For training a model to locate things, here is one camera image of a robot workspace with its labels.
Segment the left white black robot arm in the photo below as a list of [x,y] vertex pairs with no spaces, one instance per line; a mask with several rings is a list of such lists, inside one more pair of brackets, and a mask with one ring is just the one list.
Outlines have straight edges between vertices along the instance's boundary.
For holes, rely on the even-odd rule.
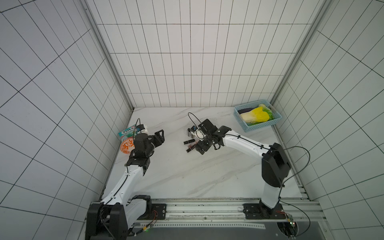
[[87,240],[126,240],[135,237],[151,226],[145,225],[135,232],[139,218],[157,220],[159,214],[152,208],[148,195],[133,195],[135,186],[144,177],[155,148],[165,142],[164,131],[148,135],[146,130],[133,138],[134,148],[125,164],[125,171],[112,189],[100,202],[90,205],[87,212],[85,238]]

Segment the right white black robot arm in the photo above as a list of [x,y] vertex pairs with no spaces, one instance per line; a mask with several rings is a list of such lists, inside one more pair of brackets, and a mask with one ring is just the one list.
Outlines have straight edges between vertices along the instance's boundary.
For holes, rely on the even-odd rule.
[[217,128],[211,124],[200,124],[198,141],[195,149],[205,154],[210,147],[219,150],[221,147],[235,149],[243,154],[261,162],[261,176],[264,180],[263,195],[252,209],[244,207],[244,214],[248,219],[280,219],[277,212],[282,210],[280,204],[281,192],[288,179],[291,165],[283,147],[274,143],[265,145],[243,137],[231,128],[221,126]]

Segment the pink clear lip gloss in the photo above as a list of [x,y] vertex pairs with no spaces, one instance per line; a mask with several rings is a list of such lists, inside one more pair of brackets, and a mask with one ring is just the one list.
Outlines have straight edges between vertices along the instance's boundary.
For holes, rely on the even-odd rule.
[[189,148],[195,146],[197,144],[197,142],[194,142],[194,143],[191,143],[190,145],[188,145]]

